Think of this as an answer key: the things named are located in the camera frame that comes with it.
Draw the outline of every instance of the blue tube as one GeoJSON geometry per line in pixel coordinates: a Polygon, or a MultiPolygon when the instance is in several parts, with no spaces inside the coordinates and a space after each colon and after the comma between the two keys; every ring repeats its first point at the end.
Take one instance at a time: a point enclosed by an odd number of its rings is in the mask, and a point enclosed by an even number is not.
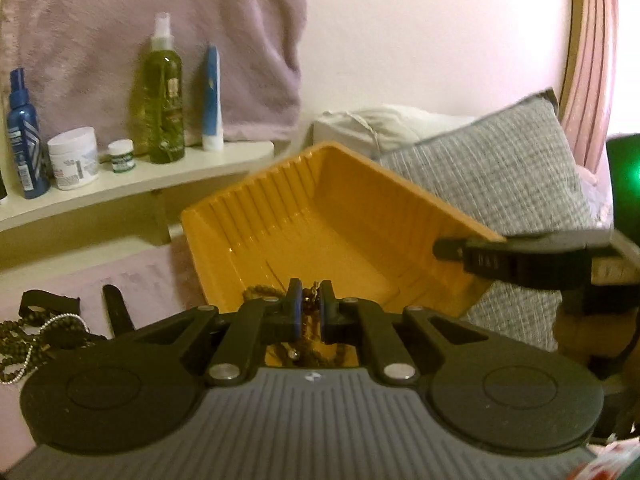
{"type": "Polygon", "coordinates": [[[220,152],[224,148],[220,105],[220,52],[213,45],[209,45],[207,50],[206,70],[202,147],[206,152],[220,152]]]}

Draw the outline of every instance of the metal screw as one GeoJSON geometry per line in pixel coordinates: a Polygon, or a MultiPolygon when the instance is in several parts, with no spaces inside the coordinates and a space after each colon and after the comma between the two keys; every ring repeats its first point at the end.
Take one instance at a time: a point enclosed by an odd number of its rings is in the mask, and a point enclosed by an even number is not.
{"type": "Polygon", "coordinates": [[[405,381],[415,375],[415,368],[407,363],[393,363],[385,366],[383,372],[389,379],[405,381]]]}
{"type": "Polygon", "coordinates": [[[240,375],[240,368],[231,363],[219,363],[209,368],[209,375],[212,379],[230,381],[240,375]]]}
{"type": "Polygon", "coordinates": [[[322,379],[322,375],[319,374],[318,372],[309,372],[308,374],[305,375],[305,380],[309,381],[310,383],[315,383],[320,379],[322,379]]]}

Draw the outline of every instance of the orange plastic tray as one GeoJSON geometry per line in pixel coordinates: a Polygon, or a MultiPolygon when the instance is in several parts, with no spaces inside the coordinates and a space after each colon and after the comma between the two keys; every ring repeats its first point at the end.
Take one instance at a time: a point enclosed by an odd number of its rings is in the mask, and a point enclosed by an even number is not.
{"type": "Polygon", "coordinates": [[[436,261],[438,237],[503,238],[339,144],[320,144],[182,213],[207,301],[237,310],[253,285],[331,280],[338,298],[460,316],[490,282],[436,261]]]}

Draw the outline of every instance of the black circular pad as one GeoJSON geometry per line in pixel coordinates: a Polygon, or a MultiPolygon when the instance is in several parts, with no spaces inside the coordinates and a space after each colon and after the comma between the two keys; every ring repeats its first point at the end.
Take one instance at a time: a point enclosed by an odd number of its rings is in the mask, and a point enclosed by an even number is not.
{"type": "Polygon", "coordinates": [[[202,391],[170,346],[99,344],[40,368],[24,385],[20,407],[39,443],[113,453],[173,432],[202,391]]]}
{"type": "Polygon", "coordinates": [[[551,454],[583,443],[602,410],[600,383],[583,367],[524,344],[462,345],[430,386],[455,432],[501,454],[551,454]]]}

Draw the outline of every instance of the gray pillow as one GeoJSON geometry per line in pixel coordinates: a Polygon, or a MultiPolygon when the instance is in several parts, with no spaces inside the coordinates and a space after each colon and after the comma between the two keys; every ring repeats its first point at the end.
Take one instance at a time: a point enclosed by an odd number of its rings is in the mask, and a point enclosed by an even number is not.
{"type": "MultiPolygon", "coordinates": [[[[548,90],[379,162],[503,235],[593,227],[557,109],[548,90]]],[[[559,302],[496,282],[466,319],[553,350],[559,302]]]]}

